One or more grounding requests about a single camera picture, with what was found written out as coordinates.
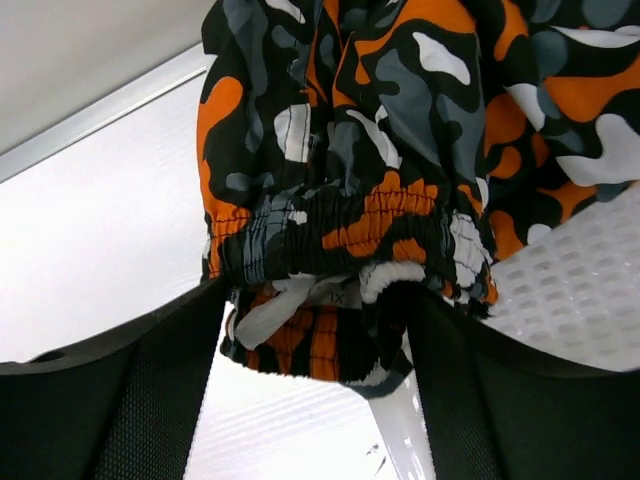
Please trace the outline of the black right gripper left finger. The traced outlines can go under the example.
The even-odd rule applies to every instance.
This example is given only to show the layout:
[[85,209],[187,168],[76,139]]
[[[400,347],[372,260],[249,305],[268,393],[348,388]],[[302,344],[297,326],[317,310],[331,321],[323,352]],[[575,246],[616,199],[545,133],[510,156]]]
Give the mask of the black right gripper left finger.
[[5,479],[180,479],[226,287],[208,281],[139,318],[1,366]]

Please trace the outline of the orange black camouflage shorts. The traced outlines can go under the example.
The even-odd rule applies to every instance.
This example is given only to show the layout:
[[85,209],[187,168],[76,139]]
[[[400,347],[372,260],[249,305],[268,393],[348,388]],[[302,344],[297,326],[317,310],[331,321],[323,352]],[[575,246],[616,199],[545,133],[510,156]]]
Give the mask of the orange black camouflage shorts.
[[395,390],[412,294],[486,318],[495,263],[639,178],[635,1],[217,1],[201,36],[203,275],[260,373]]

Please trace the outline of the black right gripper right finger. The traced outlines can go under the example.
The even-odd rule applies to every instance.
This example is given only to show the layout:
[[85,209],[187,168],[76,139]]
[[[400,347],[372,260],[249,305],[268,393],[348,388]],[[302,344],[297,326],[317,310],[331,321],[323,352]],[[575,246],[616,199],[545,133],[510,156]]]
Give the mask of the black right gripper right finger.
[[440,479],[635,479],[639,373],[520,343],[410,282],[384,293],[408,332]]

